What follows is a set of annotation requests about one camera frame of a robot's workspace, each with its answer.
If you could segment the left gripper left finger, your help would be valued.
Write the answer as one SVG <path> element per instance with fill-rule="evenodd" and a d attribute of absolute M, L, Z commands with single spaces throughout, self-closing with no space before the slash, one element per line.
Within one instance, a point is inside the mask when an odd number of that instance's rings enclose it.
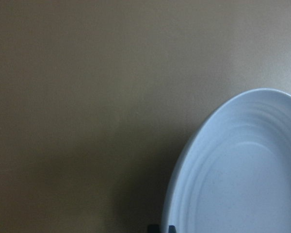
<path fill-rule="evenodd" d="M 147 233 L 160 233 L 160 226 L 158 224 L 149 224 L 147 226 Z"/>

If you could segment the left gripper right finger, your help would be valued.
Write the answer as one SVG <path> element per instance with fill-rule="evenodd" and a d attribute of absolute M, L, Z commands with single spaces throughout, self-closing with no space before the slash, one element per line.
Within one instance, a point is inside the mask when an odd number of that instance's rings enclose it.
<path fill-rule="evenodd" d="M 174 225 L 168 226 L 168 233 L 177 233 L 176 227 Z"/>

